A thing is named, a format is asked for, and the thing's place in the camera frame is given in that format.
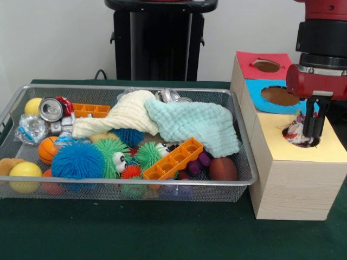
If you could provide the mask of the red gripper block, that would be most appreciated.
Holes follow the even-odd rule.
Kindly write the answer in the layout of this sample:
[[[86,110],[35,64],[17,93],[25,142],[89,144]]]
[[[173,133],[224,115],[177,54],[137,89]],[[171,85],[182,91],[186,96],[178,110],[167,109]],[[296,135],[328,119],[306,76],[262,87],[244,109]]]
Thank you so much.
[[[286,75],[289,93],[305,98],[306,114],[303,134],[306,137],[320,138],[331,100],[346,100],[346,70],[306,67],[300,64],[289,66]],[[314,118],[314,104],[319,107]]]

